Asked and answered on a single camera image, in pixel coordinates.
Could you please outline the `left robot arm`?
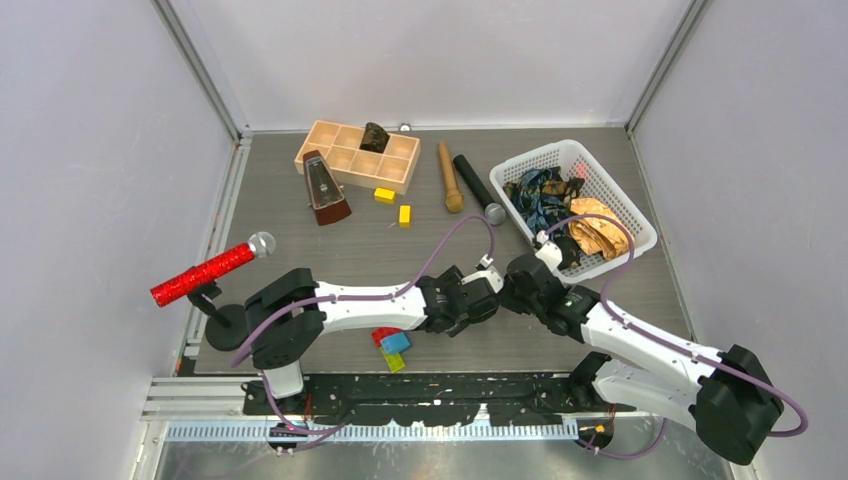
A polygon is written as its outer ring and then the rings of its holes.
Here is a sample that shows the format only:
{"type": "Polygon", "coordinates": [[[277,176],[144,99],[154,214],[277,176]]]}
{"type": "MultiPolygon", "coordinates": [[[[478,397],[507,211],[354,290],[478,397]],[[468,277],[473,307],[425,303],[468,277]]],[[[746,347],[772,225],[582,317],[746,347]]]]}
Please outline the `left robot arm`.
{"type": "Polygon", "coordinates": [[[463,275],[452,266],[438,277],[382,287],[320,282],[296,268],[245,301],[249,334],[231,364],[251,359],[268,378],[270,403],[293,414],[307,398],[300,359],[320,336],[382,327],[455,336],[497,312],[503,286],[493,267],[463,275]]]}

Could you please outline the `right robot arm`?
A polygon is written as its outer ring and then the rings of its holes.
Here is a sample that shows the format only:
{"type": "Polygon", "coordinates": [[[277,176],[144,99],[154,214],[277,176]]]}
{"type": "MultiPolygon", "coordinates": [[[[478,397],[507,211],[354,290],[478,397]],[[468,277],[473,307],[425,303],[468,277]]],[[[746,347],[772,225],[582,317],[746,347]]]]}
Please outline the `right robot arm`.
{"type": "Polygon", "coordinates": [[[532,254],[509,263],[501,295],[503,307],[593,347],[570,385],[584,410],[607,402],[662,416],[738,465],[753,461],[784,412],[752,351],[721,351],[670,334],[591,289],[563,285],[532,254]]]}

